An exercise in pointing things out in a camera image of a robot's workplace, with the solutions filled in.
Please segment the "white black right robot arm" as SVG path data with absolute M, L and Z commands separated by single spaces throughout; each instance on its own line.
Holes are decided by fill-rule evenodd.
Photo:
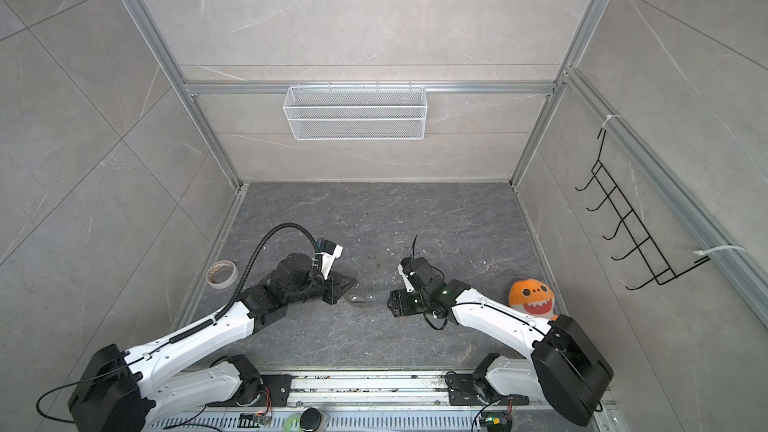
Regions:
M 398 264 L 405 287 L 387 302 L 395 317 L 420 315 L 433 329 L 454 323 L 480 331 L 521 355 L 490 354 L 472 374 L 472 393 L 492 405 L 512 397 L 546 401 L 577 426 L 589 424 L 614 377 L 607 359 L 573 318 L 531 315 L 470 285 L 447 282 L 425 258 Z M 433 321 L 441 319 L 441 326 Z

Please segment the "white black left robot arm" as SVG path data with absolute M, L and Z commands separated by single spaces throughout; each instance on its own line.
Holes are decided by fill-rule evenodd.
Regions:
M 110 344 L 91 358 L 68 401 L 80 431 L 141 431 L 196 406 L 232 401 L 249 406 L 263 395 L 259 371 L 243 355 L 189 366 L 283 318 L 293 303 L 335 304 L 357 281 L 331 271 L 317 282 L 310 257 L 293 253 L 258 284 L 221 309 L 177 332 L 126 351 Z

